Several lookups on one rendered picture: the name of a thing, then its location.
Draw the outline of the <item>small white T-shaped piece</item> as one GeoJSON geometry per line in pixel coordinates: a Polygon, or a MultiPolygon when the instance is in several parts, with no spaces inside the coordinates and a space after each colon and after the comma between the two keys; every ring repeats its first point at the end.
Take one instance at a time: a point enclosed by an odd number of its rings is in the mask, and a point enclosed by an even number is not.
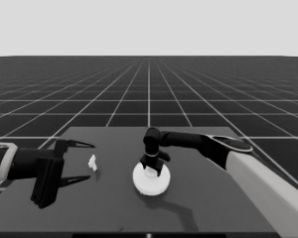
{"type": "Polygon", "coordinates": [[[88,166],[95,172],[97,171],[96,157],[92,155],[88,161],[88,166]]]}

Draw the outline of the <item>large thick white disc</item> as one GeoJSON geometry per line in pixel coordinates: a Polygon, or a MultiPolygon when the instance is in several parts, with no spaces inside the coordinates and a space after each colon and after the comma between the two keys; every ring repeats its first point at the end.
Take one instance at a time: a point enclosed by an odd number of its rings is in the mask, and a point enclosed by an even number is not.
{"type": "Polygon", "coordinates": [[[170,184],[171,174],[167,166],[162,167],[160,174],[150,167],[143,168],[138,163],[132,173],[135,187],[141,194],[155,196],[165,192],[170,184]]]}

